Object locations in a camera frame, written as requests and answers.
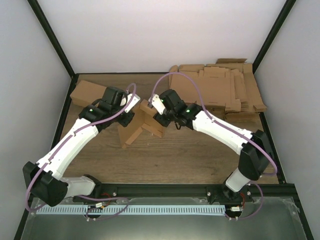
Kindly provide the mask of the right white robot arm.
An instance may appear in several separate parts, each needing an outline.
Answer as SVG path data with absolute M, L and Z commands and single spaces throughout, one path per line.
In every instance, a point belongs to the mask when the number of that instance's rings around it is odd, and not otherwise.
M 268 165 L 273 166 L 274 174 L 277 173 L 271 144 L 265 132 L 238 128 L 215 117 L 201 105 L 186 104 L 173 89 L 161 95 L 153 94 L 149 103 L 156 109 L 153 118 L 163 127 L 170 123 L 174 123 L 177 129 L 187 127 L 214 138 L 239 155 L 237 168 L 222 185 L 225 200 L 236 200 L 245 185 L 266 174 Z

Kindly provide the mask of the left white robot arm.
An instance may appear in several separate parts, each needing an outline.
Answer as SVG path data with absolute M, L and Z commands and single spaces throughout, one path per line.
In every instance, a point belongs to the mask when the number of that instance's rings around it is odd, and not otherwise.
M 101 98 L 83 108 L 72 128 L 50 152 L 36 163 L 29 161 L 24 165 L 25 200 L 33 195 L 50 207 L 75 196 L 97 202 L 102 196 L 99 180 L 88 174 L 64 177 L 64 173 L 83 147 L 102 130 L 114 122 L 126 127 L 133 119 L 132 109 L 139 101 L 135 91 L 107 87 Z

